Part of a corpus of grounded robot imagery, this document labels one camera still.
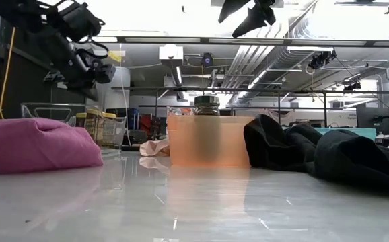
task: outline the black fabric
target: black fabric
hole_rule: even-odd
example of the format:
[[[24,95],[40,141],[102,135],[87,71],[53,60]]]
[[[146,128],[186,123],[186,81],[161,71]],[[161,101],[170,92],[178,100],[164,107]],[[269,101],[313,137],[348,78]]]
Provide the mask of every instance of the black fabric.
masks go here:
[[[260,114],[244,127],[252,167],[299,171],[321,179],[389,187],[389,148],[348,130],[321,135],[307,124],[285,132]]]

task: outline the white table surface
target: white table surface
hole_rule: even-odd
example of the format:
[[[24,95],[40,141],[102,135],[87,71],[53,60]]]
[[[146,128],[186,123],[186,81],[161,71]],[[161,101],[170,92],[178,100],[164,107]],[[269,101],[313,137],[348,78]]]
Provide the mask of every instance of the white table surface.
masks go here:
[[[389,242],[389,195],[302,173],[171,167],[136,153],[104,161],[0,175],[0,242]]]

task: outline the pink towel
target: pink towel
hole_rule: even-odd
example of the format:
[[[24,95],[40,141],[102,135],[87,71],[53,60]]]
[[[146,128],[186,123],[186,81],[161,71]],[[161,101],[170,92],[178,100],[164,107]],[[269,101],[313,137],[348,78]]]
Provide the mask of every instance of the pink towel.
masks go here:
[[[0,120],[0,174],[103,165],[84,128],[44,118]]]
[[[147,141],[139,147],[139,152],[142,156],[152,157],[152,156],[169,156],[169,139],[157,140],[157,141]]]

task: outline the jar lid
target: jar lid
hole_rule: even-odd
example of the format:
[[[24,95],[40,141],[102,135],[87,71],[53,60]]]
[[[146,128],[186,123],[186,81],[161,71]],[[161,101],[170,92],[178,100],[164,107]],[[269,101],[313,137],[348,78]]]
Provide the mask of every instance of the jar lid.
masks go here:
[[[76,117],[77,118],[87,118],[87,113],[77,113]]]
[[[105,118],[116,118],[116,114],[105,113]]]
[[[91,109],[87,110],[87,113],[88,114],[94,114],[94,115],[97,115],[97,116],[100,116],[102,114],[101,111],[99,111],[97,109],[94,109],[94,108],[91,108]]]
[[[194,105],[212,105],[220,106],[220,99],[214,96],[198,96],[194,98]]]

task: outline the translucent orange container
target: translucent orange container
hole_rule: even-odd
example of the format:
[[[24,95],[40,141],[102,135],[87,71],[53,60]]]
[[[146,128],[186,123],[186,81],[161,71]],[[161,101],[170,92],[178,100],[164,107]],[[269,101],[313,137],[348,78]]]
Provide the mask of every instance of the translucent orange container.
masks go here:
[[[244,126],[253,117],[168,116],[173,165],[249,167]]]

